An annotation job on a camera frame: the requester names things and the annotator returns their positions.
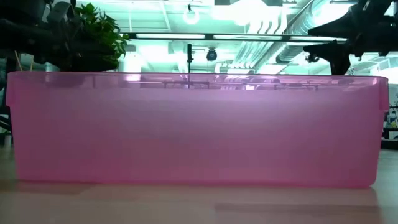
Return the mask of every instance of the metal beam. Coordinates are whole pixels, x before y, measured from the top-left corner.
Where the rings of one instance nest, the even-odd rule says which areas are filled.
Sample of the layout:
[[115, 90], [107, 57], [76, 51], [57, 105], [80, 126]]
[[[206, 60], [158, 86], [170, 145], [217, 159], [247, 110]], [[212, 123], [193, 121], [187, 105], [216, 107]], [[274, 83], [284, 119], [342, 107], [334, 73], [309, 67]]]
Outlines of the metal beam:
[[313, 37], [309, 35], [279, 34], [189, 34], [189, 33], [124, 33], [131, 40], [212, 40], [212, 41], [260, 41], [260, 42], [307, 42], [311, 44], [328, 43], [337, 40], [346, 42], [344, 38]]
[[164, 2], [160, 2], [160, 8], [162, 9], [162, 14], [164, 17], [164, 21], [166, 22], [166, 27], [169, 30], [169, 32], [172, 31], [172, 28], [170, 26], [170, 21], [169, 21], [169, 17], [167, 16], [167, 11], [166, 11], [166, 7], [164, 6]]

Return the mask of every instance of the ceiling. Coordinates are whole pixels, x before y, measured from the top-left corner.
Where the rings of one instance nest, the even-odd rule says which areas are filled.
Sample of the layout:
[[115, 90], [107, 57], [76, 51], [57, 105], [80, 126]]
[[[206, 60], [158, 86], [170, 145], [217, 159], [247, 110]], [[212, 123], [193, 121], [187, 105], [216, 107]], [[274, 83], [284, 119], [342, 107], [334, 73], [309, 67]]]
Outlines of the ceiling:
[[[314, 26], [342, 16], [349, 5], [313, 0], [301, 16], [296, 16], [310, 0], [285, 0], [283, 7], [269, 7], [262, 0], [233, 0], [229, 6], [215, 5], [220, 0], [91, 0], [107, 15], [116, 19], [122, 32], [216, 33], [216, 34], [295, 34], [304, 35]], [[89, 1], [78, 1], [78, 6]], [[285, 73], [329, 75], [326, 61], [308, 64], [302, 45], [242, 41], [133, 40], [130, 51], [121, 60], [124, 72], [188, 72], [187, 44], [192, 44], [191, 72], [198, 73]], [[215, 49], [217, 59], [206, 55]], [[352, 58], [351, 72], [369, 74], [380, 58], [366, 54], [362, 61]], [[31, 57], [23, 55], [29, 67]], [[34, 64], [34, 69], [45, 67]]]

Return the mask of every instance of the pipe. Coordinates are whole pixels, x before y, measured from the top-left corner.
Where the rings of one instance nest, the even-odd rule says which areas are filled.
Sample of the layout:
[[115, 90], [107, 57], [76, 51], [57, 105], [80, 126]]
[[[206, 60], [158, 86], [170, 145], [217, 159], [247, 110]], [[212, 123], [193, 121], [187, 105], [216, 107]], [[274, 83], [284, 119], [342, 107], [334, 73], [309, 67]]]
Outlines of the pipe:
[[294, 17], [287, 23], [287, 29], [292, 27], [292, 25], [296, 22], [296, 20], [303, 14], [303, 12], [305, 12], [305, 10], [309, 6], [311, 6], [312, 2], [313, 0], [309, 0], [309, 2], [306, 3], [306, 5], [302, 9], [300, 9], [296, 15], [294, 15]]
[[[286, 16], [282, 12], [283, 10], [280, 9], [279, 13], [267, 14], [267, 17], [261, 22], [259, 27], [258, 22], [251, 22], [248, 34], [281, 34], [287, 22]], [[243, 42], [241, 50], [233, 62], [233, 67], [252, 68], [270, 46], [268, 42]]]
[[[315, 27], [315, 11], [319, 10], [321, 6], [329, 3], [330, 0], [312, 0], [305, 7], [304, 10], [300, 11], [301, 15], [297, 16], [295, 22], [286, 29], [284, 34], [287, 35], [306, 35], [308, 30]], [[256, 70], [259, 70], [261, 66], [266, 64], [270, 59], [275, 58], [274, 63], [288, 64], [291, 60], [296, 57], [303, 50], [302, 46], [287, 45], [283, 42], [273, 43], [269, 48], [267, 54], [257, 63], [255, 66]]]

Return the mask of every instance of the fluorescent light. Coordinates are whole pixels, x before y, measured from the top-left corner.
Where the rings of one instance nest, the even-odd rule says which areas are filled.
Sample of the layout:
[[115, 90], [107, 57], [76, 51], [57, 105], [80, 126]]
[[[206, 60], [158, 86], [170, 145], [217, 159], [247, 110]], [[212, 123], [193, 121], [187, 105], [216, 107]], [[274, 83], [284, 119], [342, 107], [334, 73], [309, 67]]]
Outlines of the fluorescent light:
[[287, 42], [286, 45], [289, 46], [308, 46], [308, 45], [315, 45], [319, 44], [319, 42]]
[[216, 34], [214, 39], [231, 39], [231, 40], [267, 40], [278, 41], [282, 40], [281, 35], [230, 35], [230, 34]]
[[333, 37], [312, 37], [312, 36], [292, 36], [291, 41], [306, 41], [306, 42], [332, 42], [337, 40], [338, 42], [347, 41], [346, 38], [333, 38]]
[[262, 0], [239, 0], [229, 6], [213, 7], [211, 16], [214, 20], [234, 21], [238, 26], [245, 26], [253, 21], [262, 21], [269, 11], [270, 7]]
[[204, 34], [136, 34], [138, 39], [204, 39]]

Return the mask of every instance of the security camera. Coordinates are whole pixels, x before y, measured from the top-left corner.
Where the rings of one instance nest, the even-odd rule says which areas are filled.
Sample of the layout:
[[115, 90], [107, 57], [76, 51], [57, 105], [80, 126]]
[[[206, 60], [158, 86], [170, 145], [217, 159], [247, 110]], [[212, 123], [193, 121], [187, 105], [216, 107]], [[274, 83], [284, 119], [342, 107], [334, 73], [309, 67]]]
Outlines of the security camera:
[[215, 61], [217, 59], [217, 53], [216, 53], [216, 49], [209, 49], [209, 52], [207, 52], [207, 61], [212, 62]]

